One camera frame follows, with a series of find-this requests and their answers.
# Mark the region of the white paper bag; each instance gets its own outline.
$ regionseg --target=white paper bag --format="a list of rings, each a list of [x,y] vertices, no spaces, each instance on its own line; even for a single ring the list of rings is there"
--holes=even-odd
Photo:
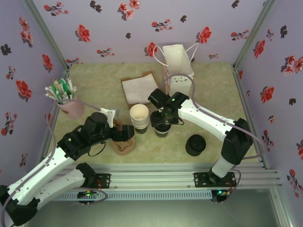
[[[194,50],[194,53],[193,53],[191,59],[189,59],[189,57],[187,55],[187,51],[190,50],[191,48],[193,48],[195,45],[196,45],[196,48]],[[189,47],[186,51],[185,51],[183,45],[181,45],[181,44],[164,46],[163,51],[161,50],[160,47],[156,46],[160,49],[160,51],[164,55],[165,63],[162,63],[161,61],[159,61],[156,58],[156,56],[154,54],[154,50],[156,47],[153,49],[154,58],[163,65],[164,79],[166,79],[168,76],[171,76],[173,74],[178,74],[178,73],[186,74],[193,79],[194,72],[190,66],[190,62],[195,55],[198,45],[199,44],[194,44],[191,47]],[[175,76],[166,82],[166,90],[169,95],[173,95],[177,91],[181,92],[185,95],[188,95],[190,88],[191,88],[191,81],[184,76]]]

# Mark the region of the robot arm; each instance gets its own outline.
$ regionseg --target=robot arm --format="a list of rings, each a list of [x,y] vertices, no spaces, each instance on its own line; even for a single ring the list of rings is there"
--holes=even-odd
[[[91,146],[105,143],[107,139],[113,141],[127,141],[134,136],[134,127],[123,125],[122,130],[113,126],[113,119],[117,110],[101,109],[88,117],[84,125],[78,126],[72,132],[64,135],[58,142],[52,159],[47,164],[47,156],[26,176],[10,186],[0,186],[0,202],[2,205],[16,188],[29,176],[44,166],[40,172],[27,181],[19,191],[16,191],[6,206],[6,211],[16,226],[28,222],[37,210],[47,202],[65,191],[76,187],[97,188],[94,170],[86,163],[79,164],[69,174],[48,183],[62,169],[72,164],[84,154],[89,153]]]
[[[193,101],[180,92],[176,92],[170,97],[161,90],[155,89],[148,100],[159,110],[151,114],[151,126],[155,129],[165,125],[178,124],[180,119],[184,119],[208,130],[220,141],[223,141],[221,157],[208,173],[209,180],[214,184],[224,178],[234,165],[240,164],[253,143],[251,136],[226,124],[236,125],[249,131],[248,124],[244,119],[240,118],[237,121],[228,119],[199,106],[205,112],[224,120],[224,123],[221,123],[197,110]]]

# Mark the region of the purple wall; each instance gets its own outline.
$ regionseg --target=purple wall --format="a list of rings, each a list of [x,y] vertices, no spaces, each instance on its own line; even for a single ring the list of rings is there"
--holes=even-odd
[[[301,0],[277,1],[239,67],[267,160],[280,173],[297,226],[303,222],[302,9]]]
[[[58,5],[56,0],[34,2],[66,60],[79,58],[78,61],[84,63],[156,62],[153,57],[145,56],[144,49],[151,42],[161,47],[183,44],[188,48],[197,40],[201,41],[196,36],[208,26],[211,37],[202,34],[207,43],[200,45],[195,61],[234,63],[249,35],[246,31],[251,31],[264,0],[240,1],[237,6],[233,0],[145,0],[139,2],[140,5],[135,0],[132,0],[135,5],[130,0],[95,0],[94,4],[90,0],[62,0]],[[121,3],[125,3],[128,13],[121,9],[118,12]],[[156,55],[162,59],[160,52]]]
[[[21,1],[3,1],[0,15],[0,184],[9,185],[37,163],[52,103],[43,94],[63,67]]]

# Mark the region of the pink cup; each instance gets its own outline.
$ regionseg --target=pink cup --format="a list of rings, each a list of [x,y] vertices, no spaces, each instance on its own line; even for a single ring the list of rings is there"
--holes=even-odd
[[[84,104],[77,102],[69,102],[68,104],[58,104],[59,108],[71,119],[78,119],[84,114]]]

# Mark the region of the bag handle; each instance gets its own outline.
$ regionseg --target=bag handle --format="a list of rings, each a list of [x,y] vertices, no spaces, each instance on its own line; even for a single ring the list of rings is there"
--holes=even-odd
[[[168,67],[168,65],[166,65],[166,64],[164,64],[164,63],[162,63],[161,61],[159,61],[157,58],[156,58],[156,55],[155,55],[155,49],[157,48],[158,46],[155,46],[155,48],[153,48],[153,50],[152,50],[152,54],[153,54],[153,57],[159,62],[159,63],[161,63],[162,65],[164,65],[164,66],[166,66],[166,67]],[[163,51],[161,50],[161,48],[160,47],[158,47],[159,49],[160,49],[160,51],[161,51],[161,53],[163,54],[163,56],[165,57],[165,55],[164,55],[164,53],[163,53]]]
[[[195,53],[196,53],[196,50],[198,49],[199,43],[196,43],[196,44],[192,45],[191,47],[189,47],[189,48],[186,50],[186,53],[187,53],[187,52],[188,52],[191,48],[193,48],[195,45],[196,45],[197,47],[195,48],[195,50],[194,50],[194,52],[193,52],[193,55],[191,56],[191,59],[190,59],[189,61],[191,61],[191,60],[194,58],[194,55],[195,55]]]

